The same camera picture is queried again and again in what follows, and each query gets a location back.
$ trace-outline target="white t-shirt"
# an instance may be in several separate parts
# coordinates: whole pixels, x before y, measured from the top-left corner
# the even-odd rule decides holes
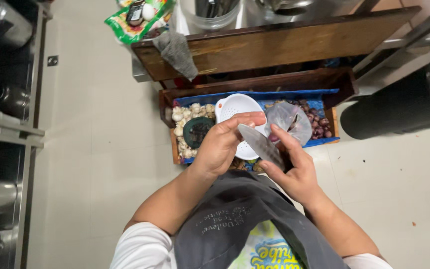
[[[387,262],[372,254],[355,255],[343,260],[351,269],[392,269]],[[264,268],[274,264],[278,264],[276,268],[306,268],[298,255],[291,253],[271,221],[259,223],[250,232],[245,247],[229,269],[258,268],[257,264],[264,265]],[[148,268],[177,268],[172,240],[152,223],[136,223],[120,237],[110,269]]]

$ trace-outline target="wooden cutting board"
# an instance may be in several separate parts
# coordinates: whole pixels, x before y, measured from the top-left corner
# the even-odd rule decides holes
[[[187,36],[199,75],[301,63],[372,52],[421,7],[295,21]],[[131,45],[154,81],[182,75],[152,41]]]

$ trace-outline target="egg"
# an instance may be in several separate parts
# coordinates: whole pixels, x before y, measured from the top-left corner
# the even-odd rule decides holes
[[[144,21],[151,21],[155,17],[155,9],[151,4],[145,3],[142,8],[142,18]]]

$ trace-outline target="gray cloth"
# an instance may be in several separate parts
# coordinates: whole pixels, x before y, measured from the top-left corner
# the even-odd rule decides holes
[[[185,35],[166,32],[154,38],[152,42],[162,58],[188,80],[192,81],[198,75]]]
[[[177,268],[228,268],[250,231],[266,220],[277,227],[305,268],[349,269],[270,179],[245,171],[220,176],[191,212],[174,242]]]

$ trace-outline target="white sleeve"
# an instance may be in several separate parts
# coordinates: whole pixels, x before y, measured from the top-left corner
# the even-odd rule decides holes
[[[170,269],[172,240],[148,222],[129,227],[119,239],[110,269]]]
[[[368,253],[346,257],[343,261],[351,269],[393,269],[385,260]]]

